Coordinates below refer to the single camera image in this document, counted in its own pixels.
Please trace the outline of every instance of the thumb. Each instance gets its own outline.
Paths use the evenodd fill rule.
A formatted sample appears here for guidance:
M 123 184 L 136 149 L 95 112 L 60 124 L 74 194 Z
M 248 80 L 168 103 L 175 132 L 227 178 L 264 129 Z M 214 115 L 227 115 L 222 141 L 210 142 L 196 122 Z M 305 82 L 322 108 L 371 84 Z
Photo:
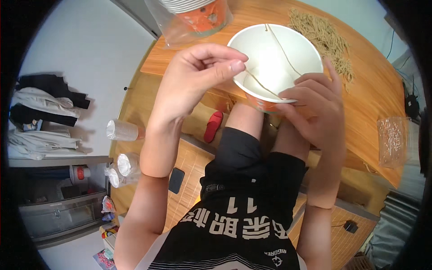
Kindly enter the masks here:
M 308 121 L 297 112 L 294 106 L 288 103 L 278 103 L 276 104 L 282 114 L 295 126 L 295 128 L 300 132 L 300 134 L 307 139 L 311 134 L 310 124 Z
M 232 79 L 235 75 L 246 69 L 245 64 L 238 59 L 218 62 L 211 68 L 199 72 L 200 86 L 208 89 L 216 84 Z

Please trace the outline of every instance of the white clothing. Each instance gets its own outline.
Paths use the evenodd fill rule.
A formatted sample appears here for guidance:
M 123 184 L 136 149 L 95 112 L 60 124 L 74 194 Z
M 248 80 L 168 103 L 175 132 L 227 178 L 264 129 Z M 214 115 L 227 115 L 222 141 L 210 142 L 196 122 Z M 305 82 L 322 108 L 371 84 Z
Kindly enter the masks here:
M 8 146 L 29 159 L 40 160 L 47 154 L 85 155 L 78 150 L 78 141 L 70 137 L 69 130 L 8 132 Z
M 55 98 L 47 92 L 34 87 L 25 87 L 19 91 L 15 91 L 11 106 L 17 103 L 52 114 L 72 116 L 75 118 L 79 118 L 80 115 L 79 108 L 74 108 L 69 98 Z

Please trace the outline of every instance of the black shorts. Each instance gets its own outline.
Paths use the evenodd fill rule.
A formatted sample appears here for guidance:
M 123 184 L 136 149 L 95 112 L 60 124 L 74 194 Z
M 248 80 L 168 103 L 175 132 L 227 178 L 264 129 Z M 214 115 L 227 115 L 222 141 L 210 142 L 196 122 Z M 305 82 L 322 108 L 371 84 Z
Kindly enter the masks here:
M 215 159 L 207 164 L 200 180 L 201 200 L 254 196 L 291 223 L 305 172 L 301 159 L 280 152 L 271 152 L 264 159 L 256 138 L 226 127 Z

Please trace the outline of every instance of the black t-shirt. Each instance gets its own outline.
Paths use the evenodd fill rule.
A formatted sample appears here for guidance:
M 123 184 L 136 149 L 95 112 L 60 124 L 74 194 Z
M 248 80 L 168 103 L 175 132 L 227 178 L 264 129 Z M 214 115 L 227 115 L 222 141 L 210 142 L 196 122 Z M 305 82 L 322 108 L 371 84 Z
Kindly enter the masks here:
M 198 202 L 136 269 L 306 269 L 288 238 L 292 219 L 266 202 L 241 194 Z

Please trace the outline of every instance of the person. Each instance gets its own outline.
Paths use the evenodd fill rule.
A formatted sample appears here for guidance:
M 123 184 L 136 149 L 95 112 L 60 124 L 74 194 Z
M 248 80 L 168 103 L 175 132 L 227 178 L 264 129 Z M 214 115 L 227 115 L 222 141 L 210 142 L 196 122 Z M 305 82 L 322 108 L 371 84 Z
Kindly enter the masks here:
M 328 59 L 332 80 L 307 73 L 280 93 L 316 116 L 305 119 L 292 105 L 278 104 L 284 119 L 266 159 L 259 146 L 264 114 L 235 104 L 200 180 L 201 201 L 162 233 L 183 120 L 207 89 L 244 71 L 246 61 L 245 54 L 218 44 L 195 45 L 173 57 L 147 125 L 141 179 L 116 238 L 119 270 L 331 268 L 331 208 L 346 147 L 341 80 Z M 306 173 L 310 144 L 322 155 Z M 304 177 L 309 184 L 296 250 L 287 231 Z

